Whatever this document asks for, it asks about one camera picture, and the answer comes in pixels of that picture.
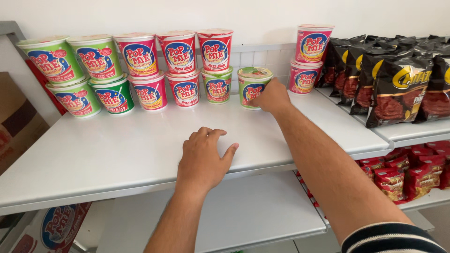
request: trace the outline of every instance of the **striped sleeve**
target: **striped sleeve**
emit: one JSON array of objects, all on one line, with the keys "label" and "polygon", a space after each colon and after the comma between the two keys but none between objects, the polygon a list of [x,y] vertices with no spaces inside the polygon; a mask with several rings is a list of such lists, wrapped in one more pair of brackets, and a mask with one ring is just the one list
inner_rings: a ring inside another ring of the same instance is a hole
[{"label": "striped sleeve", "polygon": [[424,230],[405,223],[384,222],[362,227],[342,243],[342,253],[446,253]]}]

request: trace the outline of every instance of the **forearm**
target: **forearm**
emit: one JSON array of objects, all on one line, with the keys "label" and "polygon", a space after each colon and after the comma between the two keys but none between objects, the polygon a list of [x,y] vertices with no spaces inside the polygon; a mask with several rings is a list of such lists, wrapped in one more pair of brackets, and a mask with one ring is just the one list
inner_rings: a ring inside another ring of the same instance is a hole
[{"label": "forearm", "polygon": [[324,210],[339,243],[365,225],[411,223],[351,157],[294,106],[273,115],[296,167]]},{"label": "forearm", "polygon": [[144,253],[193,253],[205,197],[175,190]]}]

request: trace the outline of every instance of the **green noodle cup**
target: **green noodle cup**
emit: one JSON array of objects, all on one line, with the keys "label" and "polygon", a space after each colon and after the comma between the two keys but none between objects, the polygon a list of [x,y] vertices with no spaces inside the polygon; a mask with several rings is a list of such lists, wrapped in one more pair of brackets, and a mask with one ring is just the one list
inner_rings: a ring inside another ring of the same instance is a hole
[{"label": "green noodle cup", "polygon": [[98,83],[92,78],[88,83],[110,114],[123,115],[135,107],[126,73],[122,79],[108,84]]},{"label": "green noodle cup", "polygon": [[83,70],[67,44],[69,35],[54,35],[42,39],[19,41],[22,49],[53,87],[79,83],[85,79]]},{"label": "green noodle cup", "polygon": [[56,99],[76,118],[92,117],[101,111],[100,103],[87,83],[87,79],[66,87],[46,85]]},{"label": "green noodle cup", "polygon": [[230,99],[231,75],[233,67],[228,68],[223,74],[206,73],[205,69],[200,70],[205,85],[206,99],[211,104],[225,104]]},{"label": "green noodle cup", "polygon": [[106,84],[122,78],[123,71],[112,35],[70,37],[67,42],[81,58],[92,80]]},{"label": "green noodle cup", "polygon": [[267,68],[246,67],[238,70],[239,97],[242,107],[248,110],[259,110],[259,106],[250,106],[249,102],[264,91],[272,77],[273,73]]}]

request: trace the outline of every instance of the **cardboard box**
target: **cardboard box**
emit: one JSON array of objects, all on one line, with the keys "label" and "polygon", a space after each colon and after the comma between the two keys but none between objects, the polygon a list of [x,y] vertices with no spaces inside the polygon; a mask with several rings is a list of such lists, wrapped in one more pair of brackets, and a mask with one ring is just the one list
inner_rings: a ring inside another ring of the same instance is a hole
[{"label": "cardboard box", "polygon": [[91,204],[39,210],[9,253],[68,253]]},{"label": "cardboard box", "polygon": [[49,125],[8,72],[0,72],[0,108],[1,175],[49,129]]}]

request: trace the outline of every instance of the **left hand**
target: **left hand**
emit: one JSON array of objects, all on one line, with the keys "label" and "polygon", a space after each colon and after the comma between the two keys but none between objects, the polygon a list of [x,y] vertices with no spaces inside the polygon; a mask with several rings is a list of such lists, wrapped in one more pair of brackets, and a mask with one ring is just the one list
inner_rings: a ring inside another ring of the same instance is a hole
[{"label": "left hand", "polygon": [[201,127],[191,134],[189,140],[184,141],[175,191],[190,191],[206,196],[209,190],[222,181],[239,147],[238,143],[232,144],[221,158],[217,152],[217,141],[224,135],[224,130]]}]

